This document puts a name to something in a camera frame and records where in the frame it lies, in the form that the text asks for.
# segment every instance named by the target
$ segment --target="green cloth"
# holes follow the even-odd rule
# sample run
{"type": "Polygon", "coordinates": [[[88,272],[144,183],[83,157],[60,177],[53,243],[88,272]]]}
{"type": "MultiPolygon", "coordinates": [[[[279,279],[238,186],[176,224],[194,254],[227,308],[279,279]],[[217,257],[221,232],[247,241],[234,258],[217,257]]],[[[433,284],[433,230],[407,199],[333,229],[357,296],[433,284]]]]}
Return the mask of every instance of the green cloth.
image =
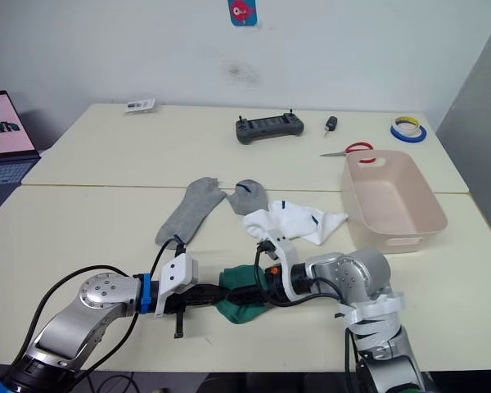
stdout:
{"type": "MultiPolygon", "coordinates": [[[[220,274],[219,285],[227,289],[246,287],[255,284],[253,272],[255,266],[252,264],[241,264],[232,269],[225,269],[220,274]]],[[[264,289],[268,288],[265,281],[265,275],[259,268],[260,284],[264,289]]],[[[246,323],[267,311],[269,308],[265,305],[235,305],[227,299],[221,300],[215,304],[221,315],[226,317],[232,323],[246,323]]]]}

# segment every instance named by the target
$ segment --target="black remote controller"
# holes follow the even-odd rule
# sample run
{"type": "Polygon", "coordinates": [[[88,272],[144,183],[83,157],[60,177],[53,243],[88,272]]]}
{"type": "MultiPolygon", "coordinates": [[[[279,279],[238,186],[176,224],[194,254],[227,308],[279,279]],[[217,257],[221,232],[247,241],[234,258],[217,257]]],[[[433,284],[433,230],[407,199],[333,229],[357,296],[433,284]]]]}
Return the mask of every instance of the black remote controller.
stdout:
{"type": "Polygon", "coordinates": [[[265,119],[240,119],[236,122],[236,138],[245,145],[255,139],[281,137],[282,135],[300,135],[304,131],[304,123],[289,109],[282,116],[265,119]]]}

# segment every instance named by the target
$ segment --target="blue label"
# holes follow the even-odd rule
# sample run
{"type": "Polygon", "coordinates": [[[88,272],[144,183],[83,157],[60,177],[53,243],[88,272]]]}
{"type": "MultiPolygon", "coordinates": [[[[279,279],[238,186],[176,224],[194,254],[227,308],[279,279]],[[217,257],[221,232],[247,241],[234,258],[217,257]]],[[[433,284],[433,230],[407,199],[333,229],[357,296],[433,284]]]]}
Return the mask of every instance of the blue label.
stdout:
{"type": "Polygon", "coordinates": [[[235,26],[256,25],[256,0],[227,0],[227,4],[235,26]]]}

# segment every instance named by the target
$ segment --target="laptop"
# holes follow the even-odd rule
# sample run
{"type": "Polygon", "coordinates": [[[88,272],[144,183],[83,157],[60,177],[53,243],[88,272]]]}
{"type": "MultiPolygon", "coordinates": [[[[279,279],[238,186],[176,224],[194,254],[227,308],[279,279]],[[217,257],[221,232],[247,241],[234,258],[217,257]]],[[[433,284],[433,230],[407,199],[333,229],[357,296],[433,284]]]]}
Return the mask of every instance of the laptop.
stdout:
{"type": "Polygon", "coordinates": [[[0,205],[39,159],[9,95],[0,91],[0,205]]]}

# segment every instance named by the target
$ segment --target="scissors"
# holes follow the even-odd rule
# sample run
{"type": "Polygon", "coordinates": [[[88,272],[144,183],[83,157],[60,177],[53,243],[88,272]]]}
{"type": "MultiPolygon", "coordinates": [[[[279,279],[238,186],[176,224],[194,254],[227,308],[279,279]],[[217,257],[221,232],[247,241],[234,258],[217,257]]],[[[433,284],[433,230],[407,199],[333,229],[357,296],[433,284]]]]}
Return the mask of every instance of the scissors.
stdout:
{"type": "MultiPolygon", "coordinates": [[[[338,151],[337,153],[327,153],[327,154],[321,154],[320,157],[345,157],[347,156],[348,153],[352,153],[354,151],[364,151],[364,150],[373,150],[373,146],[371,143],[367,142],[356,142],[353,143],[352,145],[349,145],[345,148],[343,151],[338,151]]],[[[370,162],[375,162],[376,158],[368,158],[366,160],[360,160],[360,162],[363,163],[370,163],[370,162]]]]}

